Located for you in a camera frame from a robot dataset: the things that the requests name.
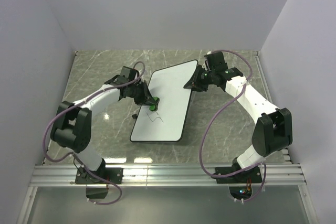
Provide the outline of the green whiteboard eraser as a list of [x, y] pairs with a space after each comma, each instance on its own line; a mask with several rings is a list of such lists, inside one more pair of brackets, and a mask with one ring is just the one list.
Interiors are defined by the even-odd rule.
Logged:
[[149, 106], [149, 110], [155, 112], [158, 110], [160, 99], [158, 97], [154, 97], [153, 99], [154, 102]]

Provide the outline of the white whiteboard black frame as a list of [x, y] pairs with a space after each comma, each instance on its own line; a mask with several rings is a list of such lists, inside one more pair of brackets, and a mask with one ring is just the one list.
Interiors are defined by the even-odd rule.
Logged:
[[184, 85], [197, 65], [197, 60], [191, 60], [152, 73], [148, 86], [152, 96], [160, 99], [158, 109], [150, 111], [148, 106], [140, 107], [130, 135], [131, 142], [178, 142], [182, 139], [192, 93]]

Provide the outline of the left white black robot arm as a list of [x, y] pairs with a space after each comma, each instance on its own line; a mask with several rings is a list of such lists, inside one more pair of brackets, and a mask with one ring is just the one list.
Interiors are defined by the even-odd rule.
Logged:
[[152, 96], [142, 75], [143, 72], [134, 68], [122, 67], [120, 74], [107, 80], [94, 93], [73, 103], [63, 101], [48, 125], [50, 139], [70, 149], [94, 183], [104, 181], [107, 171], [104, 159], [90, 144], [93, 117], [124, 98], [132, 98], [136, 105], [148, 106], [150, 111], [158, 109], [160, 99]]

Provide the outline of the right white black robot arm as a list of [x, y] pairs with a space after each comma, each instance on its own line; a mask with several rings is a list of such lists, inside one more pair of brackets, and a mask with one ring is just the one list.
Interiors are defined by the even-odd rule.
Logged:
[[228, 174], [210, 173], [204, 165], [202, 170], [212, 178], [233, 177], [238, 182], [250, 176], [250, 170], [258, 167], [274, 152], [292, 144], [292, 115], [287, 108], [280, 109], [264, 98], [250, 83], [251, 75], [244, 74], [236, 67], [229, 68], [225, 62], [225, 50], [208, 52], [203, 65], [197, 65], [193, 75], [184, 85], [185, 89], [205, 92], [210, 85], [221, 88], [232, 100], [221, 107], [210, 120], [211, 123], [221, 112], [238, 102], [255, 123], [251, 146], [234, 159]]

